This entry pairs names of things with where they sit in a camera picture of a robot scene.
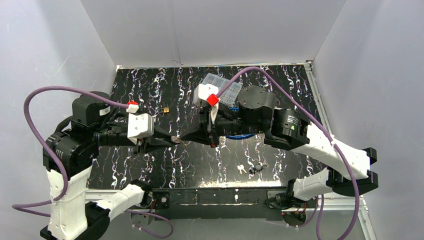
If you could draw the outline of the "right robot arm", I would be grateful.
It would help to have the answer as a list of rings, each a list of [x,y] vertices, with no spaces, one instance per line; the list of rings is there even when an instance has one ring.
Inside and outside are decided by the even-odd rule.
[[[291,109],[277,108],[276,95],[259,86],[249,86],[237,96],[238,110],[219,103],[210,105],[216,87],[200,85],[195,103],[199,118],[181,140],[217,147],[220,137],[264,134],[264,143],[276,149],[309,156],[325,165],[312,176],[289,181],[280,200],[305,202],[327,193],[353,197],[379,186],[378,174],[371,170],[377,161],[374,148],[356,149],[327,137],[317,124]]]

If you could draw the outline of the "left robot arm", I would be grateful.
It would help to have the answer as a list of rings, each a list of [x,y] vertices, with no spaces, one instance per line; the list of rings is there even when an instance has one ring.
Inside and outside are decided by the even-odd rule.
[[[51,214],[40,231],[42,238],[97,240],[118,215],[150,202],[152,188],[142,180],[133,180],[102,200],[86,200],[93,160],[101,146],[132,147],[136,154],[144,154],[177,144],[135,102],[127,104],[126,122],[115,122],[116,108],[107,93],[83,93],[73,101],[71,117],[45,140],[43,165],[50,184]]]

